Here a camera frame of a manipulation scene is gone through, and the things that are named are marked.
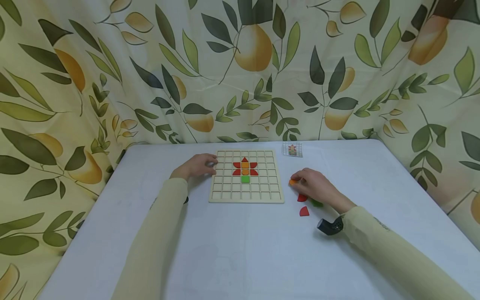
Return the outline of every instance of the beige sleeve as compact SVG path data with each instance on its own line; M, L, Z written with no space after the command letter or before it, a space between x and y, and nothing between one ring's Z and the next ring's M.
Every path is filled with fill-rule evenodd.
M162 264L187 198L187 187L181 178L163 183L133 240L112 300L160 299Z
M363 207L343 217L343 231L411 296L422 300L473 299L422 252L382 224Z

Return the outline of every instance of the curtain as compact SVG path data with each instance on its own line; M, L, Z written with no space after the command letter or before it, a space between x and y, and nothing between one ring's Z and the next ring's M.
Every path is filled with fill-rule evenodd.
M475 0L0 6L0 300L41 292L135 144L375 138L480 247Z

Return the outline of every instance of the red triangle piece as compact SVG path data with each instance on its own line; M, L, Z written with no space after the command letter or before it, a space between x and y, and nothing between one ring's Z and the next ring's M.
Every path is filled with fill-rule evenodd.
M309 216L308 208L306 206L302 207L300 210L300 216Z
M305 201L307 201L307 198L308 198L308 196L299 194L299 197L298 197L297 201L298 202L305 202Z

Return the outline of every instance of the white table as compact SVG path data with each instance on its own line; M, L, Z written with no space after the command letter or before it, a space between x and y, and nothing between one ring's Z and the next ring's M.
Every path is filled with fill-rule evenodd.
M40 299L109 300L162 182L192 155L227 148L275 149L285 204L212 204L210 179L190 182L190 201L168 253L164 299L405 299L345 238L315 228L320 218L336 215L296 201L288 179L304 167L323 172L480 299L480 252L382 143L303 142L303 158L282 156L281 145L133 146ZM310 216L300 217L304 204Z

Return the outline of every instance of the pattern card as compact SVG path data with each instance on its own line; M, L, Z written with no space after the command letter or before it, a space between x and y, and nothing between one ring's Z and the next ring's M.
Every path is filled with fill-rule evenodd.
M284 142L282 145L282 154L285 156L303 157L302 143Z
M218 150L212 203L283 203L274 150Z

